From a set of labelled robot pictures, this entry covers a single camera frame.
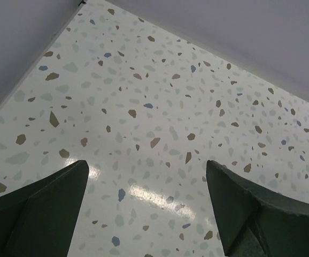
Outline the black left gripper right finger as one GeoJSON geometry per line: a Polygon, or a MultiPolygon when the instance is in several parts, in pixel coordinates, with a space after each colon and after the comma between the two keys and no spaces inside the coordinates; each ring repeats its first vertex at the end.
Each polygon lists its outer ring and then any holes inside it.
{"type": "Polygon", "coordinates": [[[216,161],[207,161],[206,179],[225,256],[309,256],[309,203],[216,161]]]}

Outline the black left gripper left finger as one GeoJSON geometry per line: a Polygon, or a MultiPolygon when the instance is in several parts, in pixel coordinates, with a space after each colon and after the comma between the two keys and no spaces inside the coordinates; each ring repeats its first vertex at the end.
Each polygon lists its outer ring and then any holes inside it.
{"type": "Polygon", "coordinates": [[[79,160],[0,196],[0,256],[67,256],[88,176],[79,160]]]}

